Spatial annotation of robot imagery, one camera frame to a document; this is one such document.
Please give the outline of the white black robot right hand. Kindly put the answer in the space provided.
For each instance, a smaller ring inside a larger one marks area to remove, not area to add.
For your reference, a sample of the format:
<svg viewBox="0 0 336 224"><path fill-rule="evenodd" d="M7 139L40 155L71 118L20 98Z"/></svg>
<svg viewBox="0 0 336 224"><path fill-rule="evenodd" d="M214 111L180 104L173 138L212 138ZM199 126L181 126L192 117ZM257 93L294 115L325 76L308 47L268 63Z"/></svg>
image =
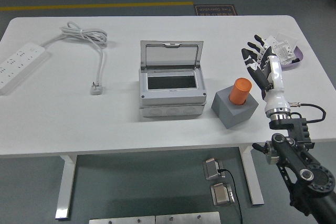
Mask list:
<svg viewBox="0 0 336 224"><path fill-rule="evenodd" d="M265 114L268 118L273 114L290 114L290 105L284 96L282 68L280 59L271 45L273 39L262 39L254 36L258 44L248 42L248 49L242 49L242 57L246 68L259 86L262 98L266 102Z"/></svg>

